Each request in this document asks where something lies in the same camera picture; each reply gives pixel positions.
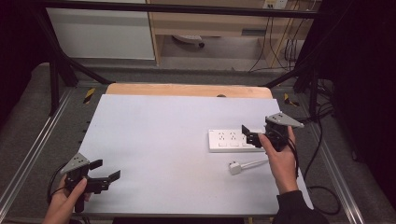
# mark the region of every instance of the cabinet door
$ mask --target cabinet door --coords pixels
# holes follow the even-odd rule
[[[70,57],[154,60],[147,12],[49,8],[48,13],[61,47]]]

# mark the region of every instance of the human hand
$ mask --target human hand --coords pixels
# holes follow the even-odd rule
[[[66,224],[69,223],[70,217],[73,213],[73,208],[78,200],[79,196],[84,192],[87,186],[87,179],[83,178],[71,193],[64,188],[64,176],[59,183],[60,190],[56,191],[52,195],[52,200],[49,205],[49,210],[44,218],[43,224]],[[87,202],[91,194],[85,194],[84,200]]]
[[[288,127],[288,132],[289,139],[295,144],[295,136],[290,126]],[[271,171],[275,178],[279,194],[297,190],[298,186],[295,173],[296,160],[294,159],[291,148],[285,146],[282,151],[277,152],[264,134],[259,133],[259,139],[268,155]]]

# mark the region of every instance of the power strip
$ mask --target power strip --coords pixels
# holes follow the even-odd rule
[[[251,130],[262,133],[262,130]],[[209,130],[209,152],[263,152],[264,148],[247,144],[241,130]]]

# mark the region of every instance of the black pole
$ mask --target black pole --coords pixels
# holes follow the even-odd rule
[[[274,18],[300,18],[300,19],[324,19],[332,15],[331,12],[295,11],[259,9],[246,7],[205,7],[184,5],[162,4],[137,4],[137,3],[110,3],[110,2],[87,2],[87,1],[62,1],[62,0],[36,0],[35,4],[42,7],[110,10],[110,11],[142,11],[142,12],[170,12],[192,13],[213,15],[234,15]]]
[[[71,59],[69,56],[67,56],[63,51],[62,51],[62,55],[64,56],[66,61],[69,62],[69,64],[71,66],[73,66],[74,68],[76,68],[80,72],[84,73],[88,77],[91,77],[91,78],[95,79],[96,81],[100,82],[101,84],[115,83],[115,81],[110,81],[110,80],[108,80],[108,79],[106,79],[104,77],[101,77],[101,76],[97,75],[96,73],[94,73],[93,71],[91,71],[90,69],[86,68],[84,65],[82,65],[80,63],[77,63],[76,61]]]
[[[61,54],[61,47],[58,43],[58,40],[56,39],[55,34],[51,31],[47,22],[43,18],[43,7],[35,7],[29,4],[27,4],[26,6],[28,7],[28,11],[35,18],[37,24],[40,26],[41,31],[43,32],[44,37],[47,40],[48,45],[43,47],[44,49],[49,50],[49,56],[52,57],[52,59],[54,59],[57,63],[56,69],[63,78],[65,85],[76,86],[78,84],[78,79],[71,67],[67,63],[65,63]]]
[[[296,67],[294,70],[289,71],[285,75],[282,75],[281,77],[278,77],[278,78],[268,82],[267,84],[260,85],[259,87],[266,87],[268,89],[271,89],[271,88],[279,85],[280,83],[288,80],[291,77],[299,77],[302,72],[306,72],[306,70],[305,70],[306,68],[307,68],[307,66],[305,63],[301,64],[299,67]]]
[[[311,75],[311,88],[309,94],[309,115],[311,118],[314,118],[314,122],[316,122],[319,118],[317,115],[317,99],[318,99],[318,69],[315,68],[312,71]]]

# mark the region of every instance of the finger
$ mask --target finger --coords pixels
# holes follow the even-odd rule
[[[91,195],[92,195],[91,193],[85,193],[85,194],[84,194],[84,201],[85,201],[85,202],[89,202],[89,201],[90,201],[90,198],[91,198]]]
[[[295,145],[296,144],[296,137],[294,135],[294,132],[293,132],[293,129],[291,128],[291,126],[288,126],[288,133],[289,133],[289,139]]]
[[[265,136],[262,133],[259,133],[259,139],[260,142],[262,143],[262,147],[265,149],[265,152],[267,153],[268,156],[274,155],[274,153],[276,153],[274,147],[272,146],[267,136]]]
[[[64,188],[64,181],[66,180],[66,175],[62,176],[61,181],[59,182],[59,187],[58,189]]]
[[[78,197],[84,192],[85,187],[87,187],[87,179],[82,178],[82,180],[78,182],[73,191],[70,193],[66,203],[69,203],[69,205],[73,207],[78,200]]]

